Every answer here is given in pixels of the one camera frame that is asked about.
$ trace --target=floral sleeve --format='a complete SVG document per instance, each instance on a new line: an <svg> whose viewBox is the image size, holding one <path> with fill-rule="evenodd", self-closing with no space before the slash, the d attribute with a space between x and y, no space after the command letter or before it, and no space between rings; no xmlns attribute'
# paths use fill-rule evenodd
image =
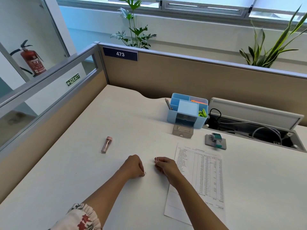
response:
<svg viewBox="0 0 307 230"><path fill-rule="evenodd" d="M102 229L96 212L87 204L74 204L67 214L51 230L99 230Z"/></svg>

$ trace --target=person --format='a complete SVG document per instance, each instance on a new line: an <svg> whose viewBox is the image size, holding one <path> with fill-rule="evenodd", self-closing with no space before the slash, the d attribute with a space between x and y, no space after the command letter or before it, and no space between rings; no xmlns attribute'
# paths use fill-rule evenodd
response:
<svg viewBox="0 0 307 230"><path fill-rule="evenodd" d="M156 157L155 167L178 191L194 230L228 230L181 174L174 160ZM129 156L116 173L82 204L75 204L51 230L102 229L109 213L129 179L144 177L144 167L137 155Z"/></svg>

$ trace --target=fire extinguisher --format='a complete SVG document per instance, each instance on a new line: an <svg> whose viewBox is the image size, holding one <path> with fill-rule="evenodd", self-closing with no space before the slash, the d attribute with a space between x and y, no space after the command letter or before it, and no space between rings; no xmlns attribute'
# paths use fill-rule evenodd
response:
<svg viewBox="0 0 307 230"><path fill-rule="evenodd" d="M36 53L36 51L26 49L26 47L33 46L33 45L25 45L27 41L28 40L25 40L20 45L21 48L14 50L13 52L10 53L10 55L12 56L16 52L19 52L22 50L20 55L25 60L25 62L29 65L29 67L32 69L34 75L37 76L45 72L46 69L41 62L43 61L42 58L40 58L40 56Z"/></svg>

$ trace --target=left hand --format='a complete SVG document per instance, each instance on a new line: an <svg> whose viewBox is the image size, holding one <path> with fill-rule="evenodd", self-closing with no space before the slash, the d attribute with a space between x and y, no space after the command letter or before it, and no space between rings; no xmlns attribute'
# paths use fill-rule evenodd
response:
<svg viewBox="0 0 307 230"><path fill-rule="evenodd" d="M144 167L138 155L129 156L119 169L128 176L129 179L144 177Z"/></svg>

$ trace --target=gray base plate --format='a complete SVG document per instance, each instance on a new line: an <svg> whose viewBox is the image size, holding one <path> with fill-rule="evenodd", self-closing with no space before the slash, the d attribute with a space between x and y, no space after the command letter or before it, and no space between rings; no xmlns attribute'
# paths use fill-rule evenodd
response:
<svg viewBox="0 0 307 230"><path fill-rule="evenodd" d="M205 145L215 147L215 142L212 141L211 135L208 135L208 134L205 135ZM222 138L221 145L222 145L221 149L226 150L226 148L227 148L226 147L226 139Z"/></svg>

